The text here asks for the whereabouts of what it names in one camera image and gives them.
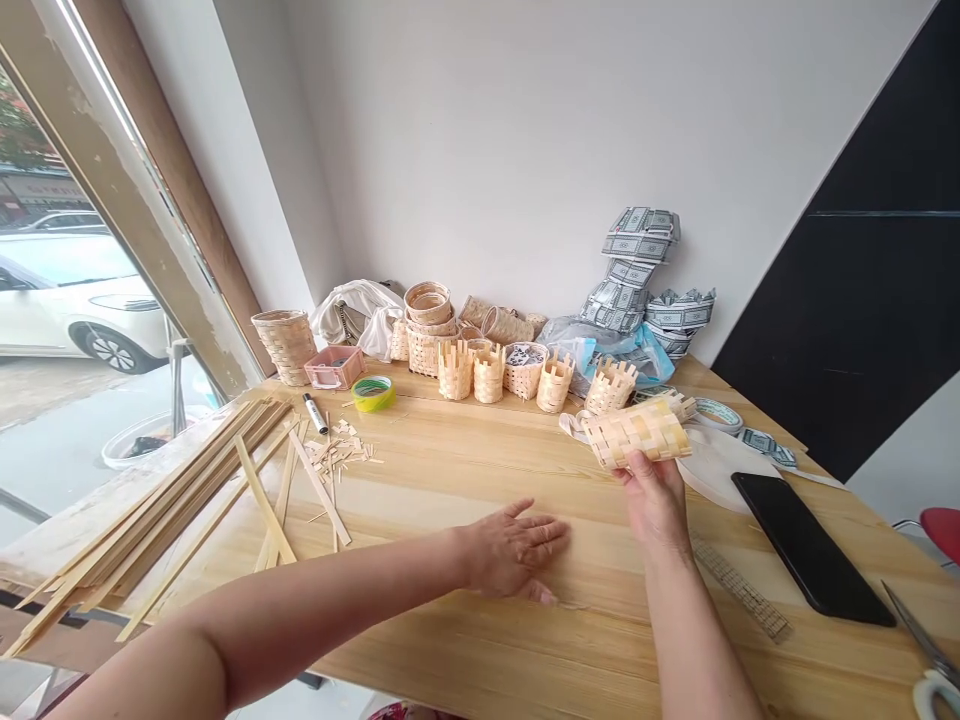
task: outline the hand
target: hand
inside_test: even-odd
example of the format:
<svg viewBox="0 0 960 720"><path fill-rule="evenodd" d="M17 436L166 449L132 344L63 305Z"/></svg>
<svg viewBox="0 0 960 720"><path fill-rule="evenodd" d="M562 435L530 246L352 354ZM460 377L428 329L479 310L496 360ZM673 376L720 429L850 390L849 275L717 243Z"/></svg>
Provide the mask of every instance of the hand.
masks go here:
<svg viewBox="0 0 960 720"><path fill-rule="evenodd" d="M627 491L630 528L649 555L664 552L689 558L687 503L683 478L676 460L652 463L639 450L627 453L630 468L617 468L613 476Z"/></svg>
<svg viewBox="0 0 960 720"><path fill-rule="evenodd" d="M551 515L517 516L524 498L464 528L467 587L489 597L517 595L548 605L556 598L533 575L570 544L570 526Z"/></svg>

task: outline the double-sided tape roll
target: double-sided tape roll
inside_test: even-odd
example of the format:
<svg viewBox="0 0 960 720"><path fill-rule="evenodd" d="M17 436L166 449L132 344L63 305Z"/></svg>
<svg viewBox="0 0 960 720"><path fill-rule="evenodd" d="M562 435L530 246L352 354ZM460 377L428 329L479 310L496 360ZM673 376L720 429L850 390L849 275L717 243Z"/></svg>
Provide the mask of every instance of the double-sided tape roll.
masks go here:
<svg viewBox="0 0 960 720"><path fill-rule="evenodd" d="M388 377L372 375L357 380L350 388L353 406L360 412L379 412L393 405L397 399L396 388Z"/></svg>
<svg viewBox="0 0 960 720"><path fill-rule="evenodd" d="M743 430L743 418L736 410L710 398L697 398L697 414L692 419L728 435Z"/></svg>

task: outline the marker pen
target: marker pen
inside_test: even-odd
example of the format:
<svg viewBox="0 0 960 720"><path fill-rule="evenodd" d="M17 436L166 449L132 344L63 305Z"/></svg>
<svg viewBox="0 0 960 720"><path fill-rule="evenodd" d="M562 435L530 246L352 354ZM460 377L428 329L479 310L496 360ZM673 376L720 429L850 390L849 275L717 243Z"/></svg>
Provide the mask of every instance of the marker pen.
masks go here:
<svg viewBox="0 0 960 720"><path fill-rule="evenodd" d="M317 432L321 435L326 435L330 432L330 429L324 424L323 418L320 416L320 410L317 409L317 404L313 401L313 398L310 397L310 393L303 394L303 402L307 405L307 412L310 413L310 417L313 418L313 424L317 426Z"/></svg>

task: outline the black phone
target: black phone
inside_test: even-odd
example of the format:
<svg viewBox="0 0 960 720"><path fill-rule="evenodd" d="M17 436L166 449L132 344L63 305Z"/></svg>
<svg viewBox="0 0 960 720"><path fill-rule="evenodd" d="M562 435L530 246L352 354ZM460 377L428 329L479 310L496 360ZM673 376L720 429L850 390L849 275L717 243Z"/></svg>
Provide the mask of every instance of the black phone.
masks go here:
<svg viewBox="0 0 960 720"><path fill-rule="evenodd" d="M896 618L786 480L730 477L810 607L821 615L896 627Z"/></svg>

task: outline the red chair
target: red chair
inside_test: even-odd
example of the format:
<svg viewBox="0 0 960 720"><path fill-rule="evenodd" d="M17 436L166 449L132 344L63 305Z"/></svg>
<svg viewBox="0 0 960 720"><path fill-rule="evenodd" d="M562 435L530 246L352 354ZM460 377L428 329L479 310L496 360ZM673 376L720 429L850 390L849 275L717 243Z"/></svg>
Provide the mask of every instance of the red chair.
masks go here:
<svg viewBox="0 0 960 720"><path fill-rule="evenodd" d="M960 510L927 508L920 513L920 522L901 520L893 524L893 529L899 530L908 525L921 528L940 552L950 558L949 562L944 563L944 567L960 565Z"/></svg>

